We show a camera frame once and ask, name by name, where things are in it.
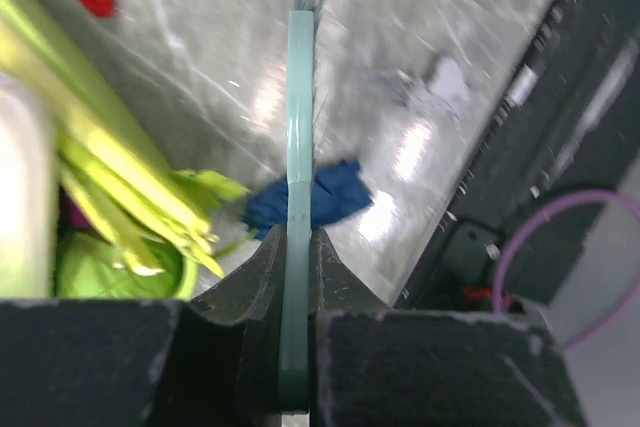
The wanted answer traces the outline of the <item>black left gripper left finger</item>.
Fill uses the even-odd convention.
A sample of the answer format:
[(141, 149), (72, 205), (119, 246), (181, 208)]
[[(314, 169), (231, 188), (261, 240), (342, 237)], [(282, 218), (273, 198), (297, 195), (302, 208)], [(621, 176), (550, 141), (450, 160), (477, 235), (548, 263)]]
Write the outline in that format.
[(5, 426), (277, 426), (283, 227), (191, 302), (6, 300)]

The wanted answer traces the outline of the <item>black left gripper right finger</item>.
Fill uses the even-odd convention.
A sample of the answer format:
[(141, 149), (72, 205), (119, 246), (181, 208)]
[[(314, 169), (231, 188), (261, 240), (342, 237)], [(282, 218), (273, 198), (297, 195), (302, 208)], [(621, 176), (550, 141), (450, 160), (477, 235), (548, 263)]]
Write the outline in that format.
[(387, 308), (310, 243), (314, 426), (581, 426), (549, 331), (520, 315)]

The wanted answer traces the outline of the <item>teal hand brush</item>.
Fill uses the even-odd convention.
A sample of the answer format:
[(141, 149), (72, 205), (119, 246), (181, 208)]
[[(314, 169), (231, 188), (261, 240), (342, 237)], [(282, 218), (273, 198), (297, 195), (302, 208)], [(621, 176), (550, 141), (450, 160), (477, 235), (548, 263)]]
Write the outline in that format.
[(314, 169), (315, 44), (324, 0), (294, 0), (286, 63), (286, 258), (278, 354), (283, 414), (308, 410), (309, 244)]

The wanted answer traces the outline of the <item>white scrap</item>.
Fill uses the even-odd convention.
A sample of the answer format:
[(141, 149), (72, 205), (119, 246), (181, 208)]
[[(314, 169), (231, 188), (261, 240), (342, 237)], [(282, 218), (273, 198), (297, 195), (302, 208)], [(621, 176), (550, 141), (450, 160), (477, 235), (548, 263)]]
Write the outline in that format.
[(453, 57), (442, 54), (437, 54), (421, 75), (384, 68), (369, 73), (367, 80), (389, 101), (416, 114), (442, 112), (456, 121), (471, 96), (462, 67)]

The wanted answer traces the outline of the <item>dark blue scrap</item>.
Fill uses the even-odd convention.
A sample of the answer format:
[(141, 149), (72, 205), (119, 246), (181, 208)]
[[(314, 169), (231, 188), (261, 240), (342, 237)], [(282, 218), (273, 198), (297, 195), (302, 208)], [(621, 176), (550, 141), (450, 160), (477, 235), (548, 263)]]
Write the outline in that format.
[[(311, 226), (326, 227), (369, 207), (372, 195), (360, 177), (357, 159), (341, 160), (320, 167), (311, 183)], [(242, 215), (255, 238), (263, 240), (272, 227), (286, 222), (288, 184), (285, 178), (272, 182), (249, 196)]]

